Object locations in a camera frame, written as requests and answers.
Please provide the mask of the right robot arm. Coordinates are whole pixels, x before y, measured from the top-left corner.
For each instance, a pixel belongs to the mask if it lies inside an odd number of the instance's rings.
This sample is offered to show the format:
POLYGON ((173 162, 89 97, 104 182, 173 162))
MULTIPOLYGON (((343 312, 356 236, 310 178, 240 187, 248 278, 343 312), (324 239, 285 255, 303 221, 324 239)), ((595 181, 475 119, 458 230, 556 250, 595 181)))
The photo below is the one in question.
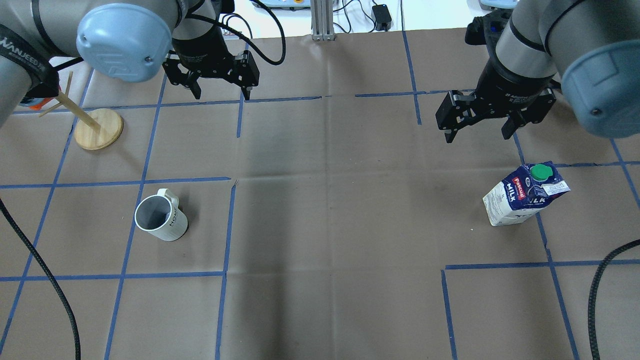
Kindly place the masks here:
POLYGON ((488 59, 470 94, 451 89, 435 114, 448 143, 480 121, 506 118, 508 140, 541 123, 556 102, 552 82, 579 125, 602 138, 639 133, 637 0, 521 0, 467 26, 464 41, 488 59))

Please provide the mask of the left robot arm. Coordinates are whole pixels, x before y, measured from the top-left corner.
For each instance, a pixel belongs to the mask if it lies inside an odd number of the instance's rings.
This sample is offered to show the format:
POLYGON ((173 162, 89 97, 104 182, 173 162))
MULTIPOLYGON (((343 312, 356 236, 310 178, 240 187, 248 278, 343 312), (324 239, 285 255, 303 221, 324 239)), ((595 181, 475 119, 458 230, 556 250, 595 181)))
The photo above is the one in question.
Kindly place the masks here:
POLYGON ((260 73, 250 51, 227 48, 218 16, 232 10, 231 0, 3 0, 1 121, 23 98, 58 95, 55 57, 130 83, 163 69, 196 99, 199 79, 223 79, 248 100, 260 73))

